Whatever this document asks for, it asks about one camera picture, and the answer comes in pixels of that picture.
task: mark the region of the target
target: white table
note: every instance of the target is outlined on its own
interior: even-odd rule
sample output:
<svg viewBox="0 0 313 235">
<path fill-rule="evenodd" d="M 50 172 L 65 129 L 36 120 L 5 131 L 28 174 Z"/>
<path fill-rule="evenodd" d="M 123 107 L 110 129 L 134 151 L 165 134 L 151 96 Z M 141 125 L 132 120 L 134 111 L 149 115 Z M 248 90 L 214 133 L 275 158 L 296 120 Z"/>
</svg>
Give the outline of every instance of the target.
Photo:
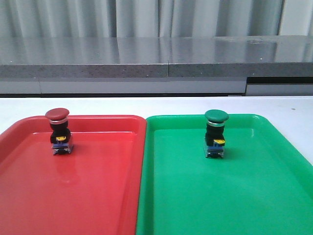
<svg viewBox="0 0 313 235">
<path fill-rule="evenodd" d="M 0 133 L 14 122 L 64 107 L 71 115 L 229 114 L 266 117 L 313 164 L 313 96 L 145 97 L 145 98 L 0 98 Z"/>
</svg>

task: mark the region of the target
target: white curtain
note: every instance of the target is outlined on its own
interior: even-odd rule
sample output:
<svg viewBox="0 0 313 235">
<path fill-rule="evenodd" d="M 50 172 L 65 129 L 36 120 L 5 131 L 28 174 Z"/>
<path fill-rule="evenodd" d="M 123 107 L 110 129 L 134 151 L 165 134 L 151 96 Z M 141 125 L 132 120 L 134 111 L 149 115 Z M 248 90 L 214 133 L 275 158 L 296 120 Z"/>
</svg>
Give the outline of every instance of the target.
<svg viewBox="0 0 313 235">
<path fill-rule="evenodd" d="M 312 35 L 313 0 L 0 0 L 0 37 Z"/>
</svg>

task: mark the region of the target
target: red button cap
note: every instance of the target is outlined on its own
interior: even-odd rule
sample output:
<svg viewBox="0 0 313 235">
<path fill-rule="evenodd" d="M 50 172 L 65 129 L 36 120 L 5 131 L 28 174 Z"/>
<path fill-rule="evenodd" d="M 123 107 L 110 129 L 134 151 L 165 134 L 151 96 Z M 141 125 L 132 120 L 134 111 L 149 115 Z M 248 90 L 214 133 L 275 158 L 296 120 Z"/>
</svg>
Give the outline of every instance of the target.
<svg viewBox="0 0 313 235">
<path fill-rule="evenodd" d="M 60 121 L 65 119 L 69 115 L 69 110 L 65 108 L 51 109 L 46 112 L 45 117 L 51 121 Z"/>
</svg>

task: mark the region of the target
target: green button cap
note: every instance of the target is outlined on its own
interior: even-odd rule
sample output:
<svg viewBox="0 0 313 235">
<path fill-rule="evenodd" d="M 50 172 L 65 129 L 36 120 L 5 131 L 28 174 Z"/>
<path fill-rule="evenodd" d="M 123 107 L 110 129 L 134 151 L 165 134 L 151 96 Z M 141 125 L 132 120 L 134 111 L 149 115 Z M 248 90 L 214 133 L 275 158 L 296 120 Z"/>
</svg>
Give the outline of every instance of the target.
<svg viewBox="0 0 313 235">
<path fill-rule="evenodd" d="M 226 112 L 218 109 L 208 110 L 204 115 L 210 121 L 226 121 L 229 118 Z"/>
</svg>

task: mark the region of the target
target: red tray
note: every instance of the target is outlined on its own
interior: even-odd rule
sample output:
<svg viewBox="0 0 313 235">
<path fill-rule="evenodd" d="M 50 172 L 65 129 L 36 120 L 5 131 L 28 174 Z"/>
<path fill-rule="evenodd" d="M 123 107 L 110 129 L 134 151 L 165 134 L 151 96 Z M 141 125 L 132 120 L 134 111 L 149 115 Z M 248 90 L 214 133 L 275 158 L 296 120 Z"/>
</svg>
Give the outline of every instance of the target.
<svg viewBox="0 0 313 235">
<path fill-rule="evenodd" d="M 49 120 L 0 135 L 0 233 L 135 234 L 145 119 L 68 116 L 74 148 L 52 155 Z"/>
</svg>

